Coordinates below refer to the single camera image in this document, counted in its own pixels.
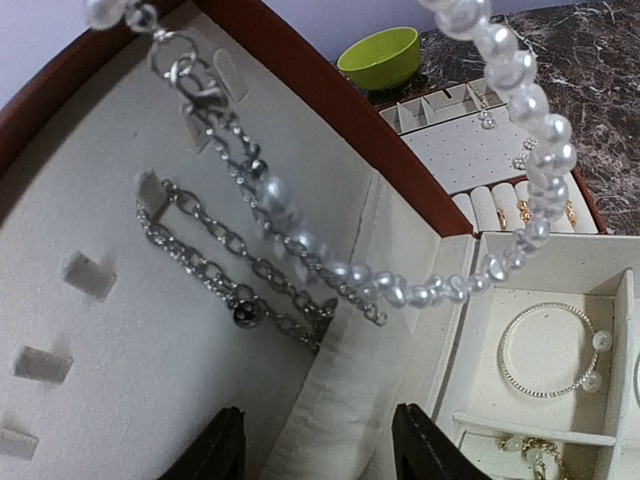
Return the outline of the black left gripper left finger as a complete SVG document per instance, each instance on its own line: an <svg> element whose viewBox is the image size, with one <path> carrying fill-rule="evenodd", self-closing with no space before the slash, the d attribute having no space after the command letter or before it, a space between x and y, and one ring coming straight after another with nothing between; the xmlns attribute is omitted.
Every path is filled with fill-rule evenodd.
<svg viewBox="0 0 640 480"><path fill-rule="evenodd" d="M246 435L244 412L237 407L221 410L204 432L188 479L245 478Z"/></svg>

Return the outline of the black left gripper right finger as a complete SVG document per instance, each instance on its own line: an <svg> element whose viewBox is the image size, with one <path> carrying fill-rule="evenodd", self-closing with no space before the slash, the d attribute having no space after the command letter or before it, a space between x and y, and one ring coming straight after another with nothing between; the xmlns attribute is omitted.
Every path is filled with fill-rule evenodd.
<svg viewBox="0 0 640 480"><path fill-rule="evenodd" d="M473 464L417 404L399 404L392 421L397 479L472 479Z"/></svg>

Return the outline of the red wooden jewelry box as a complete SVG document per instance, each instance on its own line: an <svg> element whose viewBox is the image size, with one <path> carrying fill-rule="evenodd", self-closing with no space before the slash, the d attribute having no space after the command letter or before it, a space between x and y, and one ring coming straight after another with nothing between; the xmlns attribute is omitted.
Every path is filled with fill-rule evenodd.
<svg viewBox="0 0 640 480"><path fill-rule="evenodd" d="M397 479L417 404L472 479L639 475L639 242L588 213L579 125L487 1L427 1L533 136L524 227L476 233L400 136L259 1L87 1L88 33L1 121L1 475L188 479L224 408L244 479ZM601 387L511 388L507 324L562 302L613 333Z"/></svg>

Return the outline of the red earring tray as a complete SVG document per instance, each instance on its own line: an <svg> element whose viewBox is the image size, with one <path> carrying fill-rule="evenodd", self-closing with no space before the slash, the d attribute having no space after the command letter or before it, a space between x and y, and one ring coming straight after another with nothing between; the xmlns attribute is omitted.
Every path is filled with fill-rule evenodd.
<svg viewBox="0 0 640 480"><path fill-rule="evenodd" d="M482 79L380 112L472 225L474 232L525 226L526 162L537 140L510 119Z"/></svg>

